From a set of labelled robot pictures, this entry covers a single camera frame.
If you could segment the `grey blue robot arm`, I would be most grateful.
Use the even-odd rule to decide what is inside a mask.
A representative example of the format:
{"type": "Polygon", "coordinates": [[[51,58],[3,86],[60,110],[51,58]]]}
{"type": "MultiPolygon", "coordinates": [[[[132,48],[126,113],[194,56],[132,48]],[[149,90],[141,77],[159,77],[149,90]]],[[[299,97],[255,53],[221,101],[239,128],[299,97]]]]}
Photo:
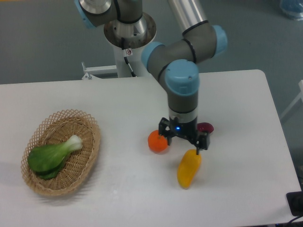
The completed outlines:
{"type": "Polygon", "coordinates": [[[210,25],[197,0],[171,0],[182,40],[166,46],[156,42],[156,24],[143,12],[140,0],[77,0],[75,6],[88,28],[103,26],[114,49],[117,75],[153,76],[168,96],[169,117],[159,123],[159,135],[188,140],[194,154],[208,149],[210,138],[197,128],[197,64],[222,53],[227,36],[220,26],[210,25]]]}

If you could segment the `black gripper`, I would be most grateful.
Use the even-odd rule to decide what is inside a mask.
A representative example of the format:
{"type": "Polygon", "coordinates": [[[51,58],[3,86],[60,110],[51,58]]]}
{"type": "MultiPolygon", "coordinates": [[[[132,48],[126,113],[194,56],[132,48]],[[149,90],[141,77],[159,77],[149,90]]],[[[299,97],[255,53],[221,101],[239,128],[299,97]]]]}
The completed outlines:
{"type": "Polygon", "coordinates": [[[208,150],[210,145],[210,133],[207,131],[197,131],[197,118],[190,122],[179,122],[178,118],[166,119],[162,117],[158,127],[159,135],[167,140],[170,145],[172,137],[179,137],[188,140],[196,147],[196,155],[199,155],[201,150],[208,150]]]}

